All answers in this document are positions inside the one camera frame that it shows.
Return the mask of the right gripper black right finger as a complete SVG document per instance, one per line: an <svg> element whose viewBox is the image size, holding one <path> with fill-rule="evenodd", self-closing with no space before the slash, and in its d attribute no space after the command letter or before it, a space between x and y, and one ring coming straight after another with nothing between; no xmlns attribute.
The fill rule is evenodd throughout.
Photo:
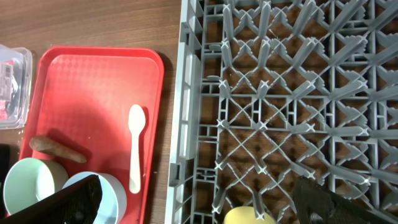
<svg viewBox="0 0 398 224"><path fill-rule="evenodd" d="M306 177L296 181L293 201L300 224L389 223Z"/></svg>

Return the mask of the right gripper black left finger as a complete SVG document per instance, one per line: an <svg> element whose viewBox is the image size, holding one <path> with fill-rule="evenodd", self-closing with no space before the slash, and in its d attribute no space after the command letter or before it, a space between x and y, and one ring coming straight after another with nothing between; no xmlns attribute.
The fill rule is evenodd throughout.
<svg viewBox="0 0 398 224"><path fill-rule="evenodd" d="M100 178L91 174L61 191L1 220L1 224L92 224L103 191Z"/></svg>

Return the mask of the light blue grey bowl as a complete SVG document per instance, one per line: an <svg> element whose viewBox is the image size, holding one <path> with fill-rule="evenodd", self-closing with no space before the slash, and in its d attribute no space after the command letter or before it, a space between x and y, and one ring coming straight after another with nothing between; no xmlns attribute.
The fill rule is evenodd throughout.
<svg viewBox="0 0 398 224"><path fill-rule="evenodd" d="M91 171L79 172L69 178L63 188L78 182L89 175L97 175L102 188L102 199L94 224L118 224L122 220L127 207L126 191L120 181L106 173Z"/></svg>

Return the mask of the mint green bowl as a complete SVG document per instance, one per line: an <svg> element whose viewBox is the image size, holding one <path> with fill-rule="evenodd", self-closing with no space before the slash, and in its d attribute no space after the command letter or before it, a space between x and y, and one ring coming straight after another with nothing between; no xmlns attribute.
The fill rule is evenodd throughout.
<svg viewBox="0 0 398 224"><path fill-rule="evenodd" d="M3 188L8 214L20 212L62 190L67 180L65 168L55 161L28 157L16 162Z"/></svg>

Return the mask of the yellow plastic cup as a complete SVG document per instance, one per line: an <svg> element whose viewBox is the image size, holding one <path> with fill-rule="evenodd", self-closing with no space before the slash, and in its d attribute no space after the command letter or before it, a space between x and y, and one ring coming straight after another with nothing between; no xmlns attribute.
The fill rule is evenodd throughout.
<svg viewBox="0 0 398 224"><path fill-rule="evenodd" d="M230 210L223 224L275 224L275 221L268 213L264 214L264 219L257 219L253 207L242 206Z"/></svg>

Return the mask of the white plastic spoon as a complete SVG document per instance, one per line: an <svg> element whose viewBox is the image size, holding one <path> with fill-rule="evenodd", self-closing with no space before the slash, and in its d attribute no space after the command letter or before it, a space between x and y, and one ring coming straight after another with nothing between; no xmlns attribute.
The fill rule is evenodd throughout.
<svg viewBox="0 0 398 224"><path fill-rule="evenodd" d="M132 105L129 110L128 127L131 132L131 159L129 170L129 191L137 194L141 190L141 165L139 159L139 138L146 125L144 110L139 105Z"/></svg>

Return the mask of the red ketchup packet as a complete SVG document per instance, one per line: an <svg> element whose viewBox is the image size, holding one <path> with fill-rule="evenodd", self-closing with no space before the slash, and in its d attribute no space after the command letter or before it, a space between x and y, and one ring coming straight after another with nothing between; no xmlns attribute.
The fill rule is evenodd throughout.
<svg viewBox="0 0 398 224"><path fill-rule="evenodd" d="M9 107L13 94L17 91L18 84L14 76L14 61L6 60L1 62L1 120L9 117Z"/></svg>

